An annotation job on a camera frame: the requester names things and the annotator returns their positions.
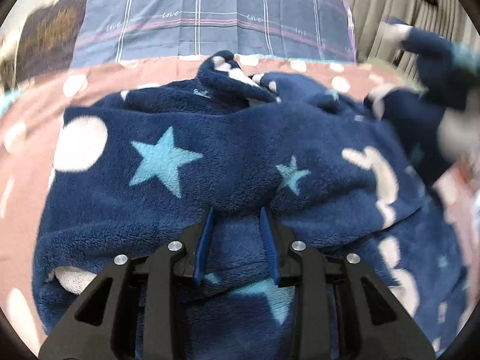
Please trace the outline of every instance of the light blue star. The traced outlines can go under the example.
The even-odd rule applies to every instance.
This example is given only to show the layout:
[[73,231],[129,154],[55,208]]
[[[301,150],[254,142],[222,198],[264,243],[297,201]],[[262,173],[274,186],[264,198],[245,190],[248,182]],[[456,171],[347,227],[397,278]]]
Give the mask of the light blue star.
[[277,165],[277,170],[283,177],[282,183],[280,184],[278,191],[280,191],[284,187],[289,187],[295,195],[300,195],[298,181],[311,173],[311,171],[309,171],[308,169],[297,169],[297,159],[294,155],[292,156],[292,159],[290,161],[290,166]]
[[140,184],[157,176],[171,193],[181,198],[179,167],[202,158],[203,154],[175,147],[172,126],[165,131],[156,145],[136,141],[131,144],[143,160],[131,178],[130,185]]
[[412,165],[409,165],[408,167],[405,168],[405,173],[413,176],[416,173],[416,171]]
[[219,285],[222,282],[218,275],[213,272],[210,274],[206,274],[204,279],[215,285]]
[[210,96],[208,95],[208,91],[199,91],[197,88],[195,88],[193,90],[193,94],[198,95],[198,96],[202,96],[202,97],[206,97],[207,99],[210,98]]
[[283,324],[289,315],[290,304],[295,295],[295,287],[279,288],[272,279],[266,279],[233,290],[232,294],[241,296],[265,295],[273,318],[278,323]]
[[325,93],[331,95],[334,101],[338,101],[338,92],[335,89],[329,89]]

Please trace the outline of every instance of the metal screw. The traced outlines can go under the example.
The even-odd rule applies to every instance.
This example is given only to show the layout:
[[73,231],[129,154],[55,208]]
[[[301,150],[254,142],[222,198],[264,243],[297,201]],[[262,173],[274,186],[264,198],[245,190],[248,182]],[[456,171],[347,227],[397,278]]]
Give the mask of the metal screw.
[[358,264],[360,262],[360,256],[358,254],[355,254],[355,253],[350,253],[347,257],[346,257],[346,260],[350,263],[350,264]]
[[172,241],[169,244],[169,251],[179,251],[183,247],[180,241]]
[[123,266],[128,261],[128,257],[124,254],[119,254],[113,259],[113,262],[117,264],[117,266]]
[[304,251],[307,245],[303,241],[293,241],[292,249],[295,251]]

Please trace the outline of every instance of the bed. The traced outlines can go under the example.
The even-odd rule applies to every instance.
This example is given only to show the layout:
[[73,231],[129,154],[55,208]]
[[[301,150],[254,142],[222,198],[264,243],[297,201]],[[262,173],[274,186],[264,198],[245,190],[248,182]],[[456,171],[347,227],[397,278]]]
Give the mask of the bed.
[[[269,18],[271,34],[258,32],[265,27],[264,7],[258,14],[255,4],[253,13],[242,5],[246,11],[238,14],[239,2],[246,0],[231,0],[225,11],[215,0],[201,0],[212,5],[205,16],[199,14],[199,0],[188,2],[188,9],[184,8],[186,0],[163,1],[166,8],[155,1],[118,0],[122,9],[115,4],[104,7],[104,1],[47,2],[26,17],[20,32],[13,30],[18,34],[14,40],[5,40],[14,47],[9,43],[5,48],[2,82],[5,90],[16,86],[20,93],[0,119],[0,217],[2,228],[15,229],[2,235],[0,245],[0,263],[6,267],[0,281],[0,306],[34,353],[45,335],[32,300],[30,264],[54,177],[53,157],[66,107],[91,105],[107,93],[148,83],[162,85],[192,78],[205,55],[219,49],[213,44],[216,38],[225,39],[220,48],[237,54],[248,74],[301,72],[334,89],[337,83],[356,100],[384,82],[418,85],[413,58],[406,53],[398,55],[382,41],[378,30],[381,17],[395,14],[448,39],[473,47],[478,44],[478,34],[456,0],[440,0],[441,7],[448,5],[447,15],[420,0],[374,0],[374,5],[382,7],[378,10],[366,9],[367,0],[309,0],[313,9],[305,19],[289,17],[287,9],[281,8],[284,4],[292,9],[291,2],[297,0],[277,0],[280,9]],[[299,3],[294,12],[303,10],[305,4]],[[219,14],[228,12],[235,15],[218,19]],[[129,26],[124,25],[127,14],[131,14],[126,20]],[[15,27],[12,17],[3,29]],[[205,28],[200,28],[201,21]],[[266,35],[270,39],[261,43]],[[150,43],[155,37],[161,42]],[[377,59],[395,62],[395,67],[386,67]],[[470,280],[478,282],[475,246],[479,240],[478,233],[471,231],[473,192],[460,167],[447,173],[439,184],[449,206],[447,220],[455,224],[463,245]],[[478,295],[476,286],[471,286],[470,311]]]

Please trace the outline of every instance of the white polka dot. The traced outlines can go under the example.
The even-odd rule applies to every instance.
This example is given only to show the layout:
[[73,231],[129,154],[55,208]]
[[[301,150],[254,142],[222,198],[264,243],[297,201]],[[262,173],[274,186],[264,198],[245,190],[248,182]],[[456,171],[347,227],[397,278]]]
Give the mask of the white polka dot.
[[438,305],[438,323],[445,322],[445,316],[447,314],[447,302],[442,302]]
[[386,24],[382,23],[380,29],[383,28],[382,40],[399,44],[407,39],[412,30],[412,26],[406,24]]
[[440,337],[437,337],[431,342],[431,347],[435,352],[438,352],[440,350]]
[[254,74],[251,78],[255,84],[260,85],[260,81],[262,80],[265,73]]
[[157,84],[156,82],[149,82],[147,84],[142,84],[137,86],[137,89],[145,89],[145,88],[158,88],[160,84]]
[[52,168],[49,175],[49,188],[47,190],[48,192],[50,192],[50,190],[52,189],[52,185],[54,181],[55,181],[55,168]]
[[200,61],[201,57],[199,55],[179,55],[178,59],[180,61]]
[[371,64],[361,64],[358,68],[361,71],[371,71]]
[[400,261],[398,240],[395,237],[387,237],[378,244],[378,249],[388,268],[394,269]]
[[60,132],[53,167],[63,172],[89,169],[102,155],[107,136],[107,126],[99,117],[75,118]]
[[240,63],[243,66],[257,66],[258,58],[253,55],[240,55]]
[[11,327],[35,356],[40,351],[37,328],[28,303],[17,288],[13,288],[7,298],[7,316]]
[[275,81],[270,81],[268,84],[268,89],[270,89],[272,92],[277,93],[277,83]]
[[378,74],[370,74],[368,78],[370,79],[370,81],[373,81],[377,85],[383,84],[385,82],[385,79]]
[[230,71],[231,69],[232,69],[232,66],[228,62],[224,62],[218,65],[217,67],[215,67],[216,71]]
[[332,63],[330,64],[330,70],[341,73],[342,71],[345,70],[345,67],[342,64]]
[[216,69],[217,67],[225,63],[225,58],[220,55],[216,55],[215,57],[212,58],[212,62],[213,62],[213,67]]
[[383,99],[375,100],[371,105],[371,111],[373,113],[373,116],[380,120],[385,113],[385,102],[383,101]]
[[307,71],[307,64],[305,63],[305,61],[297,59],[290,61],[290,67],[295,71],[299,71],[300,73],[304,73]]
[[343,149],[342,157],[343,159],[350,161],[352,164],[356,164],[357,166],[365,170],[369,170],[371,168],[371,161],[369,161],[369,159],[364,156],[363,153],[355,149]]
[[248,77],[245,73],[243,73],[243,70],[236,67],[235,69],[229,70],[229,77],[234,80],[241,81],[242,83],[249,84],[251,86],[258,86],[255,82],[251,80],[250,77]]
[[135,69],[140,64],[140,60],[139,59],[131,59],[129,61],[119,61],[119,64],[122,65],[124,68],[127,68],[127,69]]
[[87,87],[87,77],[85,74],[75,74],[65,80],[63,84],[63,94],[65,97],[74,97],[78,92]]
[[344,77],[336,76],[333,77],[332,88],[338,92],[347,93],[350,90],[350,83]]
[[384,200],[378,200],[375,204],[380,214],[383,216],[383,229],[390,227],[395,222],[395,218],[397,217],[397,213],[395,209],[392,208],[388,203]]
[[5,189],[3,190],[3,194],[0,199],[0,218],[2,219],[5,218],[8,198],[10,197],[10,194],[14,189],[14,184],[15,184],[15,178],[13,176],[10,176],[7,181],[7,184],[5,185]]
[[380,100],[383,97],[387,96],[388,93],[390,93],[396,88],[397,86],[394,84],[381,84],[374,87],[370,92],[368,92],[367,97],[375,103],[377,100]]
[[3,144],[10,154],[17,153],[25,143],[27,126],[23,122],[13,125],[5,134]]

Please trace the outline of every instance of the navy fleece blanket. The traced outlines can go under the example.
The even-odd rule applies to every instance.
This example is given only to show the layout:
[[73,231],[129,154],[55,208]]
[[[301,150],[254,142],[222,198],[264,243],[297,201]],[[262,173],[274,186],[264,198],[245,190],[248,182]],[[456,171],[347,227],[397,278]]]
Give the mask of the navy fleece blanket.
[[305,76],[249,78],[218,52],[195,79],[67,109],[54,167],[33,265],[47,333],[75,297],[57,268],[147,255],[208,203],[208,274],[181,299],[189,359],[287,358],[294,290],[268,277],[266,204],[298,239],[359,254],[429,340],[456,335],[466,272],[440,202],[388,122]]

